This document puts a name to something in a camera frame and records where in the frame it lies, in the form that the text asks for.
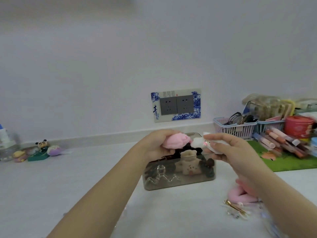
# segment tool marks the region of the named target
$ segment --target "yellow figurine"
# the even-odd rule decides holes
[[[13,153],[14,162],[19,163],[25,161],[28,156],[24,151],[16,151]]]

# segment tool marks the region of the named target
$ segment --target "green mat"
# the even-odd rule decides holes
[[[259,156],[262,156],[263,153],[267,152],[266,148],[254,140],[249,140],[248,143],[254,148]],[[263,159],[263,161],[273,172],[317,168],[317,157],[308,156],[306,159],[301,160],[287,152],[283,152],[283,155],[277,157],[275,161],[267,159]]]

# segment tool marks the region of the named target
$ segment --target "hand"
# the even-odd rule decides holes
[[[225,133],[204,135],[208,140],[224,140],[229,145],[211,142],[210,146],[217,151],[224,153],[223,155],[214,154],[214,160],[222,160],[229,163],[239,178],[245,176],[250,177],[257,170],[267,170],[268,167],[261,160],[255,150],[244,139]]]
[[[180,131],[173,129],[161,129],[150,133],[141,139],[136,146],[145,152],[145,157],[149,162],[158,160],[166,155],[173,155],[174,149],[166,149],[161,145],[171,135],[180,133]]]

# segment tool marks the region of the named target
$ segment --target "blue plastic basket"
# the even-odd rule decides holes
[[[250,139],[252,137],[254,127],[257,124],[256,122],[253,122],[245,124],[224,125],[229,121],[229,118],[221,117],[214,118],[213,120],[217,133],[226,133],[243,139]]]
[[[257,134],[264,133],[265,130],[268,129],[269,126],[277,128],[278,130],[282,130],[284,128],[285,120],[279,121],[257,121],[256,128],[254,132]]]

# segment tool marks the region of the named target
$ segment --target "green toy base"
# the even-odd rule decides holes
[[[28,157],[28,161],[39,161],[39,160],[45,160],[49,157],[47,152],[38,151],[35,154]]]
[[[248,143],[254,148],[259,156],[267,152],[266,148],[254,140],[250,140]],[[317,168],[317,158],[311,155],[306,159],[301,160],[291,153],[283,152],[282,156],[277,157],[275,161],[267,159],[262,160],[273,172]]]

